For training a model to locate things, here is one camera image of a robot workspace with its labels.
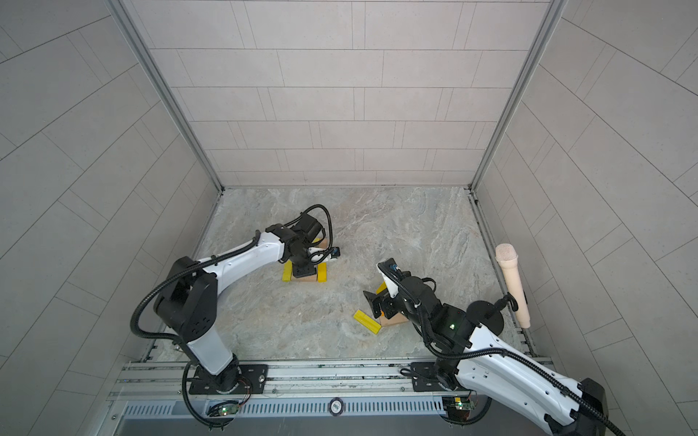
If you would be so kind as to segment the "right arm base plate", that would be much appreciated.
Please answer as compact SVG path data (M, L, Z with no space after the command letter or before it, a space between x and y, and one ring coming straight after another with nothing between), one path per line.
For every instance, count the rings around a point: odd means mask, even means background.
M415 392L466 392L465 387L458 383L447 387L439 381L434 362L412 362L407 370L406 377L412 382Z

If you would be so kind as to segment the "yellow block bottom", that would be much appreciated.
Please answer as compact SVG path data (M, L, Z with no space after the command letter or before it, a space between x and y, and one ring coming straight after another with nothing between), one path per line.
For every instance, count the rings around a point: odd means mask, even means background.
M326 263L320 263L316 269L316 279L318 283L326 283L327 282L327 264Z

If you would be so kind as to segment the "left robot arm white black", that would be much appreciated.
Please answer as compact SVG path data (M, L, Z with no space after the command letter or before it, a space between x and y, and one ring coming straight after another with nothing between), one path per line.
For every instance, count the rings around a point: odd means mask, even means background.
M223 254L177 260L167 278L136 305L130 330L139 338L178 344L216 391L231 392L240 378L239 361L214 328L223 291L271 263L291 263L292 276L303 278L339 255L331 214L323 205L312 205Z

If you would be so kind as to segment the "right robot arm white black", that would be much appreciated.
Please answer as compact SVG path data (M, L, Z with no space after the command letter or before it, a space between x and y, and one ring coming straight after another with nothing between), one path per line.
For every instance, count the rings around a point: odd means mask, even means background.
M502 341L503 308L476 301L462 310L442 303L431 278L389 277L381 292L365 292L374 317L403 315L436 357L428 381L448 391L483 394L536 424L548 435L604 435L622 430L608 416L605 388L558 374Z

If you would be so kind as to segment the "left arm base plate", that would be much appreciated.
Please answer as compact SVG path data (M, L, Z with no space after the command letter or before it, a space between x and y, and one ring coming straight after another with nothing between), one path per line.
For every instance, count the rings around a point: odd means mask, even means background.
M203 367L197 367L194 375L187 378L187 390L194 395L261 394L268 370L265 364L242 364L212 375Z

